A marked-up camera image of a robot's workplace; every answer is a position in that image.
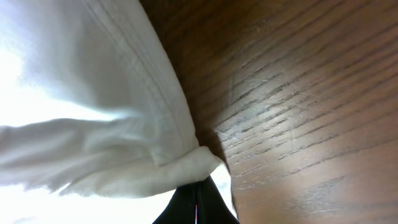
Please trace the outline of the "white t-shirt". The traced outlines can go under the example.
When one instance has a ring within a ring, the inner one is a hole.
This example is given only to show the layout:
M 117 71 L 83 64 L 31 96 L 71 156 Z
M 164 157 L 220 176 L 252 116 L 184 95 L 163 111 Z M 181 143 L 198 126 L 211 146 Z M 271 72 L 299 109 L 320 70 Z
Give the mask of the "white t-shirt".
M 1 222 L 153 223 L 226 164 L 138 1 L 1 2 Z

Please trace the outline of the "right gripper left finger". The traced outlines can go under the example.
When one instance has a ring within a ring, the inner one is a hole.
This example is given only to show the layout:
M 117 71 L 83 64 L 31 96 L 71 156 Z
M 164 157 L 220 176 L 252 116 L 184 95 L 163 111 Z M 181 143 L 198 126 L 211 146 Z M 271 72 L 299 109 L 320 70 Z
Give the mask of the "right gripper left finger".
M 196 192 L 193 184 L 178 187 L 153 224 L 195 224 Z

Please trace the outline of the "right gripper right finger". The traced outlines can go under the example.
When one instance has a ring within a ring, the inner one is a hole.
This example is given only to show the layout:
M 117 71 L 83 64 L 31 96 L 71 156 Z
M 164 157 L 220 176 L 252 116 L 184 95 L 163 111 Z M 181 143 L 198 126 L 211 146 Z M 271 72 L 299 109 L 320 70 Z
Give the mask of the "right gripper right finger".
M 196 198 L 198 224 L 239 224 L 211 177 L 197 183 Z

